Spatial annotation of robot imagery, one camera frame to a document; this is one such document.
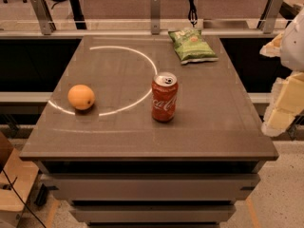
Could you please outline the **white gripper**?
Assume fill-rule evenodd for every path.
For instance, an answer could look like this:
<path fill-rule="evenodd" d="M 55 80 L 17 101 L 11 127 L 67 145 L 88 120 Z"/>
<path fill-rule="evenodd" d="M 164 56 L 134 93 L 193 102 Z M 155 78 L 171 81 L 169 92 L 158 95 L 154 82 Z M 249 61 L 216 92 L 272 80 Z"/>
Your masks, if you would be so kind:
<path fill-rule="evenodd" d="M 293 71 L 304 71 L 304 8 L 259 53 L 266 57 L 279 57 L 281 64 Z M 293 72 L 286 79 L 277 78 L 273 84 L 270 104 L 266 108 L 261 131 L 269 137 L 285 132 L 304 110 L 304 73 Z"/>

